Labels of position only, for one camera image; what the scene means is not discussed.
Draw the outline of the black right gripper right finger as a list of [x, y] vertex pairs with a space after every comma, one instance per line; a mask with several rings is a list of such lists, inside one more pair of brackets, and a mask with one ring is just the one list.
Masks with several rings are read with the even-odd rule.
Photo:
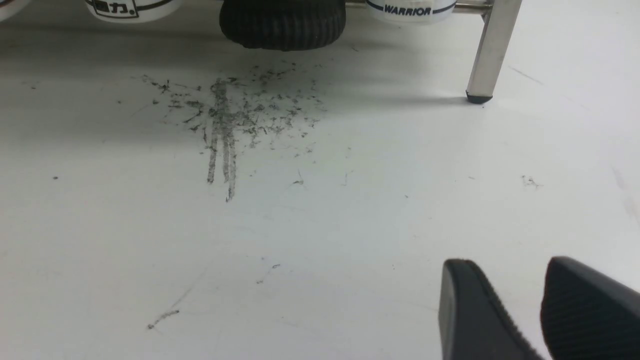
[[547, 264], [542, 337], [554, 360], [637, 360], [640, 294], [568, 256]]

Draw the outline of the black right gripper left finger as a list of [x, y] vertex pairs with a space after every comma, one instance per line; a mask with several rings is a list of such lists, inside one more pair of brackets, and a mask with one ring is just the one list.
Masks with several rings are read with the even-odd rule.
[[482, 269], [469, 259], [443, 263], [438, 328], [444, 360], [541, 360]]

